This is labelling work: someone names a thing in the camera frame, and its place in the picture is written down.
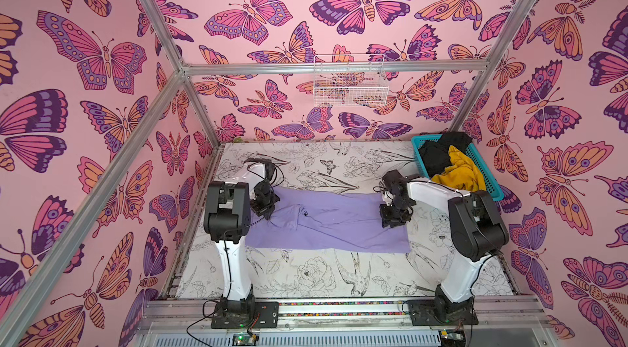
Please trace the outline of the lavender purple t-shirt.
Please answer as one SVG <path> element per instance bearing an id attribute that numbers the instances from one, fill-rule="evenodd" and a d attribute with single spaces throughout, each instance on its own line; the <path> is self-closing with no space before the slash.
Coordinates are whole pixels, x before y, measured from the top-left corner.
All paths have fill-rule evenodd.
<path id="1" fill-rule="evenodd" d="M 258 249 L 406 254 L 407 228 L 384 227 L 383 198 L 376 193 L 337 194 L 277 188 L 280 201 L 269 220 L 250 227 L 245 244 Z"/>

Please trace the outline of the teal plastic laundry basket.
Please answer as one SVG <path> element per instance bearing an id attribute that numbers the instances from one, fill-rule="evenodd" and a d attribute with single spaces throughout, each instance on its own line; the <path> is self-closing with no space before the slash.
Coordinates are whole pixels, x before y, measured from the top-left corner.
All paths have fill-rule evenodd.
<path id="1" fill-rule="evenodd" d="M 484 190 L 494 201 L 505 198 L 503 189 L 467 134 L 424 134 L 413 137 L 411 144 L 422 177 L 452 189 Z"/>

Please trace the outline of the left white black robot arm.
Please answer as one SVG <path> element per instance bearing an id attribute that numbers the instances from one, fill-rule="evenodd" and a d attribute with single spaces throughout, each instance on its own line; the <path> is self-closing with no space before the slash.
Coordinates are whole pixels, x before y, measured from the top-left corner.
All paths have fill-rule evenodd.
<path id="1" fill-rule="evenodd" d="M 278 167 L 266 158 L 249 158 L 228 180 L 209 183 L 203 228 L 218 249 L 224 292 L 228 303 L 253 296 L 253 284 L 245 270 L 245 237 L 254 224 L 271 219 L 280 201 L 274 190 Z"/>

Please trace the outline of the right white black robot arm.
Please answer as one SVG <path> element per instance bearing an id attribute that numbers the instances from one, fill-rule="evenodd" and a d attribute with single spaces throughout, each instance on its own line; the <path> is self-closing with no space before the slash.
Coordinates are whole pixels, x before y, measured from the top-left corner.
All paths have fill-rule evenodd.
<path id="1" fill-rule="evenodd" d="M 387 172 L 380 181 L 384 203 L 382 225 L 399 227 L 410 221 L 419 202 L 445 212 L 455 252 L 449 273 L 435 291 L 438 309 L 461 309 L 474 301 L 473 286 L 486 261 L 500 255 L 510 240 L 492 195 L 449 188 L 419 175 Z"/>

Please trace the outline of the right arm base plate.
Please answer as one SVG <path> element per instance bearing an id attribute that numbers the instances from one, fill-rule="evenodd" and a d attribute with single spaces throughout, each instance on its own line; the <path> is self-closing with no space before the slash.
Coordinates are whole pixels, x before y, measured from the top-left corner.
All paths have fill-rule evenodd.
<path id="1" fill-rule="evenodd" d="M 451 303 L 447 298 L 407 301 L 407 311 L 413 326 L 478 325 L 474 310 L 474 298 Z"/>

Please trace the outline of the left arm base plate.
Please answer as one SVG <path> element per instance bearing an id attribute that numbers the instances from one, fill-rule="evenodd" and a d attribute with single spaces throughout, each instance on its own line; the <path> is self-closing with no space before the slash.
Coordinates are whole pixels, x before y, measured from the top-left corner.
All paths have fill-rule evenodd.
<path id="1" fill-rule="evenodd" d="M 279 303 L 276 301 L 226 301 L 216 305 L 212 329 L 277 328 Z"/>

